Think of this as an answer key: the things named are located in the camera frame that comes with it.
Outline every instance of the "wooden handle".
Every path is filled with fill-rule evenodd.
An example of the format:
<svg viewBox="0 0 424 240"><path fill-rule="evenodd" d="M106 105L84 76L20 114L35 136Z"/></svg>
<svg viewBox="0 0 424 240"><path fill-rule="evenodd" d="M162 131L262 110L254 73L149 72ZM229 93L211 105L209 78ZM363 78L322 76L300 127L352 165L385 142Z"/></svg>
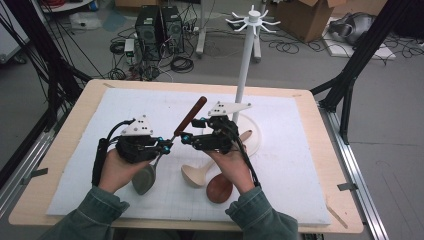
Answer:
<svg viewBox="0 0 424 240"><path fill-rule="evenodd" d="M183 119L183 121L180 123L180 125L175 129L174 136L180 136L181 132L184 131L184 129L188 126L188 124L193 120L193 118L196 116L196 114L202 109L202 107L206 104L208 99L206 97L201 96L199 100L194 104L193 108L188 112L187 116Z"/></svg>
<svg viewBox="0 0 424 240"><path fill-rule="evenodd" d="M239 138L242 142L244 142L250 138L250 136L252 136L252 130L247 130L246 132L242 133Z"/></svg>

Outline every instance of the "white bracket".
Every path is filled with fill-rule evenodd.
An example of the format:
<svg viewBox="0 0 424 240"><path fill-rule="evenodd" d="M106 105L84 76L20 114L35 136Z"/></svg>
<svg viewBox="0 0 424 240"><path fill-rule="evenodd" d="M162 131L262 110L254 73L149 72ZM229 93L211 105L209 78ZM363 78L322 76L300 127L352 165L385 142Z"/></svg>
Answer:
<svg viewBox="0 0 424 240"><path fill-rule="evenodd" d="M152 134L153 130L150 127L150 123L146 115L139 117L121 132L122 136L143 136Z"/></svg>
<svg viewBox="0 0 424 240"><path fill-rule="evenodd" d="M250 103L230 103L230 102L218 102L209 112L208 116L224 116L241 110L251 108Z"/></svg>

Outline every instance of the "wooden table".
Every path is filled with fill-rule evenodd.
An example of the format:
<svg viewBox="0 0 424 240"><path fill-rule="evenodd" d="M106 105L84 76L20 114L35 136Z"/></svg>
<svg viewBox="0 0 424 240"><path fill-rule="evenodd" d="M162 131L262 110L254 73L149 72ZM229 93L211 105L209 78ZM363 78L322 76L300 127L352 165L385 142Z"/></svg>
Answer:
<svg viewBox="0 0 424 240"><path fill-rule="evenodd" d="M126 82L92 80L66 119L62 129L41 162L39 169L48 168L47 175L31 180L9 221L16 225L50 226L62 217L46 215L50 201L56 192L63 169L78 145L87 124L93 116L103 93L108 88L165 90L182 92L216 92L233 94L235 86L197 85L156 82ZM311 155L324 193L331 225L325 227L300 227L302 233L360 233L363 224L349 191L340 191L338 184L346 182L337 155L312 94L307 90L246 87L245 94L258 96L289 97L296 101ZM120 218L114 227L238 230L228 222L195 222L175 220L125 219Z"/></svg>

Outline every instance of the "white pole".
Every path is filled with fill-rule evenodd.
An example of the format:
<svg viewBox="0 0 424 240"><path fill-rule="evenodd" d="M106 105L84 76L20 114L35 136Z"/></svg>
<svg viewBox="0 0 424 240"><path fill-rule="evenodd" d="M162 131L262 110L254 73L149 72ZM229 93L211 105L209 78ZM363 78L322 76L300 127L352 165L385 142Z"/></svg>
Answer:
<svg viewBox="0 0 424 240"><path fill-rule="evenodd" d="M199 37L197 39L196 54L200 58L203 54L206 41L206 26L205 26L205 0L200 0L200 25Z"/></svg>
<svg viewBox="0 0 424 240"><path fill-rule="evenodd" d="M246 39L244 40L243 59L241 61L240 75L237 86L236 103L241 103L243 98L244 86L246 85L247 72L249 70L250 56L252 55L254 26L247 26ZM237 123L239 113L233 114L233 122Z"/></svg>

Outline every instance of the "computer tower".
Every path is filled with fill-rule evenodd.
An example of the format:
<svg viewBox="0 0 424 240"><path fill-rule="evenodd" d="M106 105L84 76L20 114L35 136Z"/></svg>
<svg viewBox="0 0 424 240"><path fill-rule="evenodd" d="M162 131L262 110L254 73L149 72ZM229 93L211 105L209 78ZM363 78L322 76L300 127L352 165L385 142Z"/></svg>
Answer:
<svg viewBox="0 0 424 240"><path fill-rule="evenodd" d="M163 43L163 27L160 8L157 5L144 5L140 8L135 23L141 57L144 61L159 61L160 47Z"/></svg>
<svg viewBox="0 0 424 240"><path fill-rule="evenodd" d="M162 7L165 41L169 53L184 52L183 22L176 6Z"/></svg>

